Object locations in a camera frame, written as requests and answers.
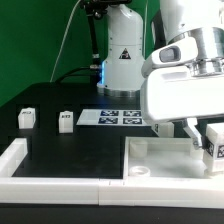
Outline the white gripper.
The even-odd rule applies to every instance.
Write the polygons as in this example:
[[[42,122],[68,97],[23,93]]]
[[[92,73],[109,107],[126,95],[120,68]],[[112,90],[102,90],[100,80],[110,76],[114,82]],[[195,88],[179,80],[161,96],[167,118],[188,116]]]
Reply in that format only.
[[[224,115],[224,75],[193,77],[186,66],[156,69],[143,82],[140,108],[147,123],[187,118],[185,132],[202,149],[196,118]]]

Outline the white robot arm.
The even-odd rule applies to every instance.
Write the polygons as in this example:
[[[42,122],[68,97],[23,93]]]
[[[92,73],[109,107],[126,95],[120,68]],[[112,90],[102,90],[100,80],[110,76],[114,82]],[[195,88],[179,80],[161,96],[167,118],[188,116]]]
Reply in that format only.
[[[151,23],[156,49],[143,56],[143,20],[120,2],[108,7],[108,56],[98,90],[140,94],[149,124],[183,122],[197,148],[199,118],[224,115],[224,0],[159,0]]]

